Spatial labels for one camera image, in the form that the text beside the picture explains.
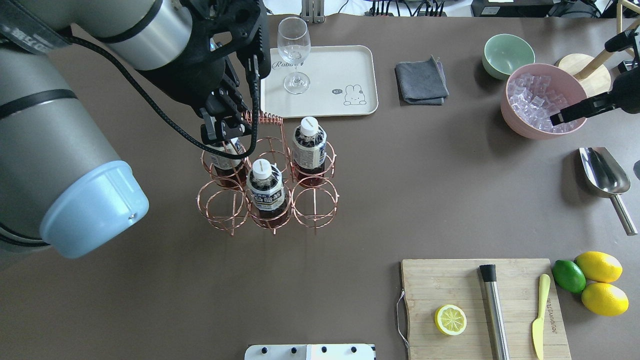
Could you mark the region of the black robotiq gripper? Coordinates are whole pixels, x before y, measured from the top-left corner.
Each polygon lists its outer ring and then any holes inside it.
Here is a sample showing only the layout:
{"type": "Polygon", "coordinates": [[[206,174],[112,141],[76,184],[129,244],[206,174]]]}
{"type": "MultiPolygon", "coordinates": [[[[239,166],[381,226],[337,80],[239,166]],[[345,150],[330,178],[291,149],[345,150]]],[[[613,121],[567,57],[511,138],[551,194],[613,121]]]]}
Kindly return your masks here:
{"type": "Polygon", "coordinates": [[[195,14],[189,40],[178,57],[141,74],[172,100],[200,111],[202,143],[217,146],[217,119],[212,115],[220,115],[225,141],[250,133],[244,117],[249,108],[237,91],[228,56],[236,53],[245,69],[257,59],[258,75],[265,78],[271,71],[271,55],[261,0],[212,0],[210,4],[215,16],[195,14]]]}

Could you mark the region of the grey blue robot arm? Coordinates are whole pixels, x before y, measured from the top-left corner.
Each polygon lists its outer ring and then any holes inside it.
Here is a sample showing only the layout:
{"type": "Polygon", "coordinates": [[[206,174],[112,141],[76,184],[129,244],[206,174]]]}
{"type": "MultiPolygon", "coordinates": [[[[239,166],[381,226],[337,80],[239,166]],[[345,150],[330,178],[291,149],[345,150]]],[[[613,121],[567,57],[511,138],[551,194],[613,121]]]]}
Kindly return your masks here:
{"type": "Polygon", "coordinates": [[[187,141],[244,160],[258,140],[268,43],[261,0],[3,0],[1,248],[78,258],[149,210],[52,50],[102,55],[187,141]]]}

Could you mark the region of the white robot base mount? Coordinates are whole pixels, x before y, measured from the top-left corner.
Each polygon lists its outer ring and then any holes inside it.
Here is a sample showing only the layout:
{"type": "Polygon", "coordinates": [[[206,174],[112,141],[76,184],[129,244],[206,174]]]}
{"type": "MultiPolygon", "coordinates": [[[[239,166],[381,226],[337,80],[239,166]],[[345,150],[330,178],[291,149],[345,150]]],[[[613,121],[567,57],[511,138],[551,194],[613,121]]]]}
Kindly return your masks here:
{"type": "Polygon", "coordinates": [[[254,344],[247,347],[245,360],[375,360],[374,344],[254,344]]]}

